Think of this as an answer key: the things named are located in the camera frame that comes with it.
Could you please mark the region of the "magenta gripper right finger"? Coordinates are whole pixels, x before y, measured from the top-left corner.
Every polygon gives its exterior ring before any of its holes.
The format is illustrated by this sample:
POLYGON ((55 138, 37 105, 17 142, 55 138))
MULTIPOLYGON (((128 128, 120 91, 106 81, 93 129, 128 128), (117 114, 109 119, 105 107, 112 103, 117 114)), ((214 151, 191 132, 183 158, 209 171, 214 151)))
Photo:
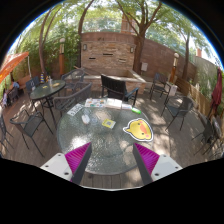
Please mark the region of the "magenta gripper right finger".
POLYGON ((152 183, 152 171, 159 160, 159 155, 140 144, 133 144, 133 154, 144 185, 152 183))

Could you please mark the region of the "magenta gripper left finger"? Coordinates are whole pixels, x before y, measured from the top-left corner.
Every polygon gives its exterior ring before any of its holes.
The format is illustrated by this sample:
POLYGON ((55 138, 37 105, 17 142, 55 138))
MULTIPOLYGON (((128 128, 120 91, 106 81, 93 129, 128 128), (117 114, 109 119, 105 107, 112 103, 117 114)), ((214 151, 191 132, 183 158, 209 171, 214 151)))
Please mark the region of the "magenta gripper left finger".
POLYGON ((80 184, 91 153, 92 144, 86 143, 65 154, 65 158, 72 171, 71 181, 73 183, 80 184))

